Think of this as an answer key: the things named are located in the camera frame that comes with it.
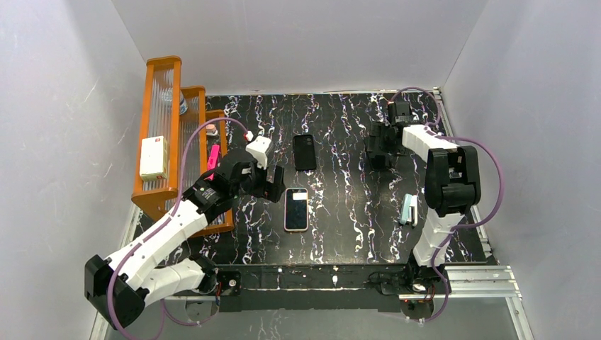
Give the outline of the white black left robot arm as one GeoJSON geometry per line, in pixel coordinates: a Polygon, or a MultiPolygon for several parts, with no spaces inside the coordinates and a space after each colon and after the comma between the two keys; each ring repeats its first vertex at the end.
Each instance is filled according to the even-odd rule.
{"type": "Polygon", "coordinates": [[[91,257],[84,267],[84,296],[111,324],[123,331],[143,310],[185,290],[212,295],[219,287],[218,268],[203,255],[171,266],[161,263],[194,234],[229,211],[241,195],[273,203],[286,189],[285,169],[277,165],[271,181],[251,153],[236,149],[219,166],[201,174],[159,221],[106,258],[91,257]]]}

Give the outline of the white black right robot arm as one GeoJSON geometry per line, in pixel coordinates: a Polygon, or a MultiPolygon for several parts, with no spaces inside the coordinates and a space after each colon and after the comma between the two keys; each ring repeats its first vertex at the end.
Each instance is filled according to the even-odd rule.
{"type": "Polygon", "coordinates": [[[460,147],[419,123],[405,101],[390,102],[387,110],[386,121],[372,123],[364,138],[366,158],[374,171],[391,169],[393,157],[407,152],[426,163],[428,210],[412,255],[418,266],[441,266],[452,228],[481,199],[478,153],[474,147],[460,147]]]}

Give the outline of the light blue phone case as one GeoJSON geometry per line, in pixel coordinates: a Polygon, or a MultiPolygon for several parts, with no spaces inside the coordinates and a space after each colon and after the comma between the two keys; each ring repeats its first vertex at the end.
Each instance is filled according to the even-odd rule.
{"type": "Polygon", "coordinates": [[[418,223],[417,195],[405,194],[400,207],[398,223],[416,227],[418,223]]]}

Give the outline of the pink tool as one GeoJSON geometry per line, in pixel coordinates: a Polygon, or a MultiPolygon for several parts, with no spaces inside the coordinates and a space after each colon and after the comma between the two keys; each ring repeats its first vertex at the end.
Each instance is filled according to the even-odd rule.
{"type": "Polygon", "coordinates": [[[210,149],[210,154],[207,163],[207,170],[214,170],[218,166],[220,158],[220,145],[215,144],[210,149]]]}

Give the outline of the orange wooden shelf rack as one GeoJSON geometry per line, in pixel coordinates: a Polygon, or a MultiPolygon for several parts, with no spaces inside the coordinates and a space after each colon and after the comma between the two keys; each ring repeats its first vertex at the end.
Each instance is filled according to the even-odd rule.
{"type": "Polygon", "coordinates": [[[179,190],[191,187],[228,152],[225,122],[197,131],[225,113],[206,109],[203,86],[181,86],[181,66],[177,56],[147,61],[131,200],[154,222],[174,206],[179,190]]]}

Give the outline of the white blue patterned cup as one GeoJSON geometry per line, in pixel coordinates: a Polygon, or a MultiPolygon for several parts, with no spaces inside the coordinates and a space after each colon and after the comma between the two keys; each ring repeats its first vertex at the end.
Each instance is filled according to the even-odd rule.
{"type": "Polygon", "coordinates": [[[189,109],[187,100],[182,91],[179,92],[179,115],[183,115],[189,109]]]}

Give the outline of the white box with red label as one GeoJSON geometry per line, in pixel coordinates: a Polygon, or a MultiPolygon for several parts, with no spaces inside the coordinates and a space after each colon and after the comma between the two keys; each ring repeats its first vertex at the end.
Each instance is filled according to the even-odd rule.
{"type": "Polygon", "coordinates": [[[165,136],[147,137],[140,145],[139,176],[142,181],[167,179],[168,144],[165,136]]]}

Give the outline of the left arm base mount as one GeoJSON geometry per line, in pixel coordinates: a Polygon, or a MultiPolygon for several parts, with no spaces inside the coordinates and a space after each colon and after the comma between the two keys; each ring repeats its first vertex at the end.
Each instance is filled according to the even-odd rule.
{"type": "Polygon", "coordinates": [[[224,297],[240,294],[242,275],[239,271],[219,271],[209,276],[200,289],[186,298],[185,312],[193,324],[204,324],[220,311],[224,297]]]}

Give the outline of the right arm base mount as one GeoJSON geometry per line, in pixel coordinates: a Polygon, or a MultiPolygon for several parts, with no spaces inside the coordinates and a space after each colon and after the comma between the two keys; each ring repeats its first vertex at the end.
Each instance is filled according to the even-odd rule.
{"type": "Polygon", "coordinates": [[[398,296],[405,317],[421,323],[438,317],[451,293],[450,280],[443,266],[407,265],[399,272],[377,271],[368,276],[366,285],[382,295],[398,296]]]}

